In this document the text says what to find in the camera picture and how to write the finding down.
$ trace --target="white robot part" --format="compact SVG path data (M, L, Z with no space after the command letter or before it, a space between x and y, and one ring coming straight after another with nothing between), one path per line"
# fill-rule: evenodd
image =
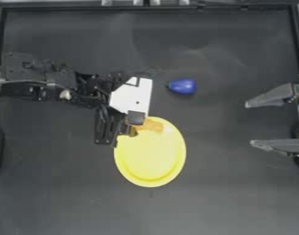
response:
M149 78L131 77L111 93L110 106L122 113L142 112L149 116L154 81Z

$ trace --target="black background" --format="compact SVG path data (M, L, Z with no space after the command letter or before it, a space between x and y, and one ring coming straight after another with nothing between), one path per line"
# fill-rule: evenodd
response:
M290 137L296 105L245 109L297 80L286 11L11 13L5 50L85 73L150 72L152 115L182 131L188 164L169 185L138 187L94 143L93 110L2 98L0 235L299 233L299 169L249 145ZM178 78L198 80L193 97L166 90Z

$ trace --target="yellow plate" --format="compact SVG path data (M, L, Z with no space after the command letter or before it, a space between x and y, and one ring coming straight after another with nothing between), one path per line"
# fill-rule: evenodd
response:
M131 183L160 187L182 172L188 147L174 124L161 117L149 118L164 124L164 131L146 129L137 137L119 136L114 156L117 167Z

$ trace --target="blue object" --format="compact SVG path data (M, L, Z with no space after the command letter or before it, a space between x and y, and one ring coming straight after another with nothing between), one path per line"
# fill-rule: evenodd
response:
M180 79L169 83L172 91L180 94L192 95L197 91L197 82L193 79Z

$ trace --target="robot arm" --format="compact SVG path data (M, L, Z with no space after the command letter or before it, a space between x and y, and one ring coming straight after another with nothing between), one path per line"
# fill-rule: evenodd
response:
M70 66L31 54L3 53L0 96L58 101L97 110L97 144L115 145L118 135L137 135L149 114L153 80L125 73L77 72Z

